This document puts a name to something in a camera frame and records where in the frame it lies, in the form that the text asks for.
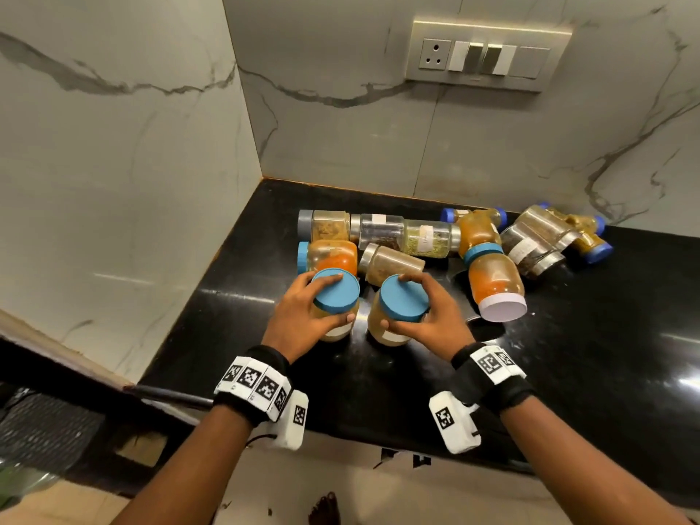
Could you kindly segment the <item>person's left hand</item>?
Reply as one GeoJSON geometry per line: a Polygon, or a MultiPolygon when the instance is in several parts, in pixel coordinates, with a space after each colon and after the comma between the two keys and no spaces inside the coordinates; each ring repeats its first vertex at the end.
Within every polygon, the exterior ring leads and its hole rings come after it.
{"type": "Polygon", "coordinates": [[[311,306],[325,287],[342,279],[341,275],[312,281],[314,273],[300,274],[275,307],[261,344],[275,349],[289,363],[305,355],[329,331],[337,327],[314,327],[311,306]]]}

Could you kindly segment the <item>blue lid jar tan spice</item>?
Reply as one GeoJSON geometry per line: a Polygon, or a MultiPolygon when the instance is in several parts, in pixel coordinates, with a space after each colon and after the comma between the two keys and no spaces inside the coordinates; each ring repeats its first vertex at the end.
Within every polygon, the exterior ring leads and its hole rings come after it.
{"type": "Polygon", "coordinates": [[[412,340],[381,326],[383,320],[420,323],[430,308],[428,295],[423,286],[414,281],[401,281],[394,274],[382,282],[376,292],[367,318],[369,334],[375,342],[396,347],[412,340]]]}

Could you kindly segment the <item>blue lid jar yellow spice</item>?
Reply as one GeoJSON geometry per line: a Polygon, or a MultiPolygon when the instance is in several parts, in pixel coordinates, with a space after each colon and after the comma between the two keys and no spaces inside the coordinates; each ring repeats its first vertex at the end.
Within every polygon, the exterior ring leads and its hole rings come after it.
{"type": "Polygon", "coordinates": [[[327,268],[315,272],[312,281],[334,275],[341,275],[342,279],[325,287],[316,295],[311,306],[311,316],[314,318],[335,315],[347,317],[349,314],[357,316],[361,287],[355,275],[344,269],[327,268]]]}

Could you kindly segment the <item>person's left forearm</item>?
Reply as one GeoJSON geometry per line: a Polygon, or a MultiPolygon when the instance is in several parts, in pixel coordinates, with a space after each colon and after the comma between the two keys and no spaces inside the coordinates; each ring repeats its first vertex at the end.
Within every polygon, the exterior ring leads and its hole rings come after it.
{"type": "Polygon", "coordinates": [[[253,426],[216,405],[110,525],[209,525],[253,426]]]}

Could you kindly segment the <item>person's right forearm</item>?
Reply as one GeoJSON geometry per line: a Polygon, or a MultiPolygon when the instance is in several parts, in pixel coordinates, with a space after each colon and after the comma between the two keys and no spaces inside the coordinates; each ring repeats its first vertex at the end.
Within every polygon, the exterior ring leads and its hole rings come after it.
{"type": "Polygon", "coordinates": [[[500,417],[573,525],[692,525],[537,397],[503,410],[500,417]]]}

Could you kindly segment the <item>steel lid jar brown powder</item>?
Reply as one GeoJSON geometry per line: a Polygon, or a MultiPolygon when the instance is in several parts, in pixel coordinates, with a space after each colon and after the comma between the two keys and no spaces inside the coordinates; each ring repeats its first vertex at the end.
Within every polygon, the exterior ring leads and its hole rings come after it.
{"type": "Polygon", "coordinates": [[[389,277],[404,273],[420,273],[425,260],[387,246],[368,244],[361,256],[357,272],[368,284],[379,288],[389,277]]]}

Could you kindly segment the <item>steel lid jar green herbs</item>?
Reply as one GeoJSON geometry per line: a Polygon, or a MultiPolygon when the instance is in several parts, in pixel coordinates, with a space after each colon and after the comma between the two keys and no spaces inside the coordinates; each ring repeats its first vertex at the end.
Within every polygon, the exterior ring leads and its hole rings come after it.
{"type": "Polygon", "coordinates": [[[458,251],[460,238],[456,223],[407,219],[399,250],[415,257],[442,259],[458,251]]]}

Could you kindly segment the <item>steel lid jar dark spice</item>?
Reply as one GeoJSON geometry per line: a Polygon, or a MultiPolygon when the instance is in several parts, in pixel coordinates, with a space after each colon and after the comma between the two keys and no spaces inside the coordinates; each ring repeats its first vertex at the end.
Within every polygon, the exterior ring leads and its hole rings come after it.
{"type": "Polygon", "coordinates": [[[370,244],[401,250],[405,218],[379,213],[351,214],[349,236],[359,250],[370,244]]]}

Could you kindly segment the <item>black right wristband with markers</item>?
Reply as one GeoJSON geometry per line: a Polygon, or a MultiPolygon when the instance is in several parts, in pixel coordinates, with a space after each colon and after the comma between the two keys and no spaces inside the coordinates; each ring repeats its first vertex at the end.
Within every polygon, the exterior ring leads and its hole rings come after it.
{"type": "Polygon", "coordinates": [[[500,346],[474,342],[451,359],[449,391],[464,405],[477,405],[500,416],[536,392],[524,371],[500,346]]]}

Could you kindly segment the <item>steel lid jar white label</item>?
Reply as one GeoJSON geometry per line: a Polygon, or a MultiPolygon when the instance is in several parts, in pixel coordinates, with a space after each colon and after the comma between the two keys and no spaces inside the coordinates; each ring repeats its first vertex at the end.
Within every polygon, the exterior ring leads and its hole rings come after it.
{"type": "Polygon", "coordinates": [[[500,237],[504,254],[526,279],[536,280],[565,262],[562,253],[526,225],[514,223],[504,228],[500,237]]]}

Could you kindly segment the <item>steel lid jar brown spice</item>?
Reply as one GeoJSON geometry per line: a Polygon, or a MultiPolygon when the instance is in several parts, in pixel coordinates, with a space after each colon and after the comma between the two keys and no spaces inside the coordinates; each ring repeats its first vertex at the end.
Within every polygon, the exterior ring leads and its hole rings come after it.
{"type": "Polygon", "coordinates": [[[558,252],[564,251],[582,237],[581,233],[540,204],[525,209],[514,221],[514,226],[527,228],[558,252]]]}

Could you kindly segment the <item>black rod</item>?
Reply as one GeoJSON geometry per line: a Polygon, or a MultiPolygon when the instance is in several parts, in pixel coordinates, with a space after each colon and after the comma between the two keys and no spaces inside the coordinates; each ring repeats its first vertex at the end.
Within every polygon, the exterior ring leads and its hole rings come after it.
{"type": "Polygon", "coordinates": [[[166,403],[169,405],[195,409],[200,412],[209,411],[213,406],[213,400],[207,397],[199,397],[175,390],[157,388],[144,385],[129,385],[122,389],[123,392],[141,400],[166,403]]]}

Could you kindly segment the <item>person's foot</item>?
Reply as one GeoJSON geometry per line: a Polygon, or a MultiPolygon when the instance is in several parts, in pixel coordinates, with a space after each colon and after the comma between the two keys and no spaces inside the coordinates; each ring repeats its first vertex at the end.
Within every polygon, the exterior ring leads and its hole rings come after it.
{"type": "Polygon", "coordinates": [[[335,492],[322,496],[308,515],[309,525],[342,525],[335,492]]]}

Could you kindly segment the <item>blue lid jar golden spice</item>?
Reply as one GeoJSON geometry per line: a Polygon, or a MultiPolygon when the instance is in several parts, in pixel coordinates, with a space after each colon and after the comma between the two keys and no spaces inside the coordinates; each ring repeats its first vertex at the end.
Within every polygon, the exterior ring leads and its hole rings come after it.
{"type": "Polygon", "coordinates": [[[545,209],[547,212],[551,213],[557,218],[564,220],[568,225],[575,228],[581,234],[586,233],[590,235],[600,236],[606,228],[605,220],[598,215],[591,216],[567,214],[562,211],[559,211],[547,202],[538,203],[538,206],[545,209]]]}
{"type": "Polygon", "coordinates": [[[600,263],[613,253],[614,248],[595,233],[585,229],[578,229],[576,232],[577,238],[571,247],[586,264],[600,263]]]}

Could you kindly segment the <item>green object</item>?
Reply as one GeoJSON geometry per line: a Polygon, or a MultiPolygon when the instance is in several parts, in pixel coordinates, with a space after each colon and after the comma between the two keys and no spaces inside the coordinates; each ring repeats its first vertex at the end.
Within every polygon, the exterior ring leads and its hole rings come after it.
{"type": "Polygon", "coordinates": [[[0,459],[0,512],[18,505],[26,495],[50,488],[59,480],[57,475],[0,459]]]}

